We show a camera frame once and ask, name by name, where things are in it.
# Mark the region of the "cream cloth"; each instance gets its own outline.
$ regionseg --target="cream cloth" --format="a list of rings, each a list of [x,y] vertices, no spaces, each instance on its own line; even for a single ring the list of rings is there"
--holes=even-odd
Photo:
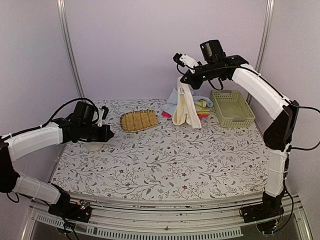
[[[181,77],[178,78],[178,105],[172,116],[174,125],[181,125],[185,122],[192,126],[193,129],[200,129],[201,122],[197,115],[194,99],[192,97],[189,85],[180,82]]]

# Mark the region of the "blue towel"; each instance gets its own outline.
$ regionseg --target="blue towel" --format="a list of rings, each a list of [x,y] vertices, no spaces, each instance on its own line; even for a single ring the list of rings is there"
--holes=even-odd
[[[195,95],[195,92],[191,90],[192,98],[194,102],[198,102],[200,100],[205,100],[206,101],[206,106],[208,108],[212,108],[214,103],[210,100],[210,98],[206,96],[200,96],[200,95]],[[166,104],[161,106],[161,109],[170,114],[171,116],[174,115],[174,112],[177,108],[178,105],[178,92],[175,88],[173,88],[169,98],[166,100]]]

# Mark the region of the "purple wall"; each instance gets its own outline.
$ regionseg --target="purple wall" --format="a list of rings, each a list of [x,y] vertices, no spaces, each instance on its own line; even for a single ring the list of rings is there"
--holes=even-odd
[[[266,79],[301,106],[320,109],[320,1],[275,1],[270,37],[263,60]],[[254,101],[256,122],[262,130],[271,123]],[[301,109],[292,145],[313,147],[320,139],[320,115]],[[288,184],[298,193],[314,239],[320,239],[320,148],[292,150]]]
[[[0,135],[44,123],[76,98],[57,2],[0,0]],[[67,114],[72,107],[62,111]],[[61,146],[29,154],[14,167],[47,181]],[[30,201],[0,194],[0,239],[17,240]]]
[[[167,98],[180,76],[173,55],[203,61],[199,45],[211,39],[219,39],[227,55],[242,55],[254,66],[266,2],[66,1],[85,94],[94,100]],[[241,89],[232,82],[225,86]],[[207,84],[201,92],[209,90]]]

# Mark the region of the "plastic basket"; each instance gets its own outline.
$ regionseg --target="plastic basket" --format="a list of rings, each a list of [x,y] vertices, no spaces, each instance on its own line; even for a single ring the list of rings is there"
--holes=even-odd
[[[222,128],[247,128],[256,118],[239,91],[212,90],[211,100]]]

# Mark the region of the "floral pattern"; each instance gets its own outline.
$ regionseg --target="floral pattern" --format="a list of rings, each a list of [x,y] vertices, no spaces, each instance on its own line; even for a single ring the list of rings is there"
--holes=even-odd
[[[51,182],[75,193],[137,200],[191,200],[261,192],[267,183],[266,147],[256,126],[221,128],[214,109],[201,129],[163,117],[164,100],[99,101],[115,133],[98,151],[69,142]],[[159,125],[122,131],[123,113],[154,110]]]

